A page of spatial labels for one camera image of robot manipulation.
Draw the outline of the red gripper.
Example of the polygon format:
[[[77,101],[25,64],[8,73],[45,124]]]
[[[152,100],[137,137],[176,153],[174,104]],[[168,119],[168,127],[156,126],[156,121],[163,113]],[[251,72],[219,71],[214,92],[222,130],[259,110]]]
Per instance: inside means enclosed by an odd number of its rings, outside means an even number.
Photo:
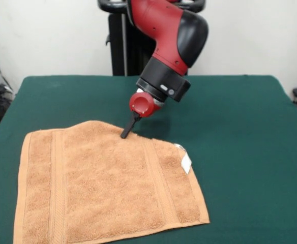
[[[128,124],[121,133],[121,138],[126,139],[129,133],[133,130],[135,124],[141,117],[150,117],[155,111],[159,110],[163,103],[154,99],[147,92],[139,92],[132,95],[129,102],[129,107],[132,111],[132,116]]]

